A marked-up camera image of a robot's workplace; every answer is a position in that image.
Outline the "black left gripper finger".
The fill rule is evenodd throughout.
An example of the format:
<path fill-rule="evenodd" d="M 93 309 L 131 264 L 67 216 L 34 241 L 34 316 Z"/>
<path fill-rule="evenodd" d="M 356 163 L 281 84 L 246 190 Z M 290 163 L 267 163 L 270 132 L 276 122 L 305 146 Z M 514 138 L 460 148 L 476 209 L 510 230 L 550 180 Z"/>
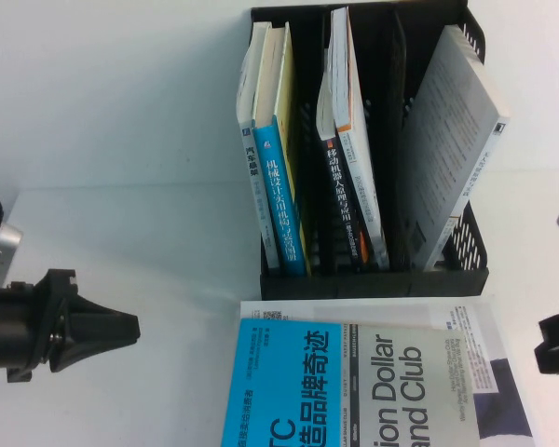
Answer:
<path fill-rule="evenodd" d="M 136 316 L 95 304 L 80 295 L 69 300 L 68 312 L 71 325 L 82 330 L 112 329 L 120 332 L 140 330 L 139 319 Z"/>
<path fill-rule="evenodd" d="M 140 331 L 135 330 L 101 334 L 80 340 L 67 339 L 56 344 L 55 351 L 49 356 L 50 371 L 59 373 L 81 360 L 134 345 L 139 338 Z"/>

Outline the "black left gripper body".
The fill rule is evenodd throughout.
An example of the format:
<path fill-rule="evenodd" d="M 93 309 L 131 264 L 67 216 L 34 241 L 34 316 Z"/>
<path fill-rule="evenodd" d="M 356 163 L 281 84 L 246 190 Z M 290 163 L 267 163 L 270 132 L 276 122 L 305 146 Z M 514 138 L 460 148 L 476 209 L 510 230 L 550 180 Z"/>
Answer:
<path fill-rule="evenodd" d="M 49 269 L 37 284 L 25 287 L 31 351 L 22 366 L 7 368 L 9 383 L 30 382 L 40 363 L 51 362 L 64 343 L 69 301 L 78 293 L 75 270 Z"/>

